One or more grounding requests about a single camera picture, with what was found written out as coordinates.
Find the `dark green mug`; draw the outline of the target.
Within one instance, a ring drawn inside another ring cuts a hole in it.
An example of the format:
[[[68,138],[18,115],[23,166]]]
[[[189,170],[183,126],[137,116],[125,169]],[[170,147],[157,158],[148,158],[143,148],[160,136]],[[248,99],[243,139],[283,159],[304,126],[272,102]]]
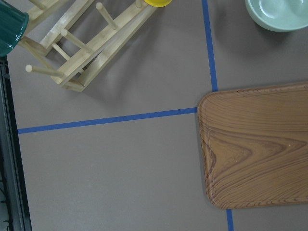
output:
[[[0,1],[0,56],[9,54],[21,40],[29,22],[29,15]]]

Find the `wooden cutting board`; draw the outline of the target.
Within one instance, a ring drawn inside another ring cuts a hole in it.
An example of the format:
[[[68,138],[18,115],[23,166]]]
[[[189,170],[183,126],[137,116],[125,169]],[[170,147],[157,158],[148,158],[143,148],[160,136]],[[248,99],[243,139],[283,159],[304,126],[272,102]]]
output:
[[[207,94],[199,102],[198,121],[213,205],[307,203],[307,83]]]

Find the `wooden mug rack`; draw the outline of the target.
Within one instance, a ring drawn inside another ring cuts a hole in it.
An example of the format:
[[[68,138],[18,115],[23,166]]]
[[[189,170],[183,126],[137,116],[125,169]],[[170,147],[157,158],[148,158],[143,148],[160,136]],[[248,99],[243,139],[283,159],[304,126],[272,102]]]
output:
[[[74,1],[41,42],[23,35],[19,46],[43,65],[27,65],[27,72],[48,75],[59,87],[82,92],[158,8],[149,0],[136,0],[112,18],[98,2],[96,9],[107,26],[84,43],[69,29],[92,4],[91,0]]]

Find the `light green bowl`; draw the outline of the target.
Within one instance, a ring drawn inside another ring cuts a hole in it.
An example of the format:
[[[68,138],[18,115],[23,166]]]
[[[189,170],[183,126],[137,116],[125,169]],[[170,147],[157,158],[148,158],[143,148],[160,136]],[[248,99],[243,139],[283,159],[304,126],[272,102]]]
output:
[[[252,20],[264,29],[291,32],[308,26],[306,0],[246,0]]]

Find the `yellow mug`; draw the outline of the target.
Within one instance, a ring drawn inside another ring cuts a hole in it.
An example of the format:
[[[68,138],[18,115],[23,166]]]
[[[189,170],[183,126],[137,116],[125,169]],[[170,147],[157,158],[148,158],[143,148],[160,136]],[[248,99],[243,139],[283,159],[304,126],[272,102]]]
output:
[[[144,0],[144,1],[147,4],[158,8],[165,7],[172,2],[172,0]]]

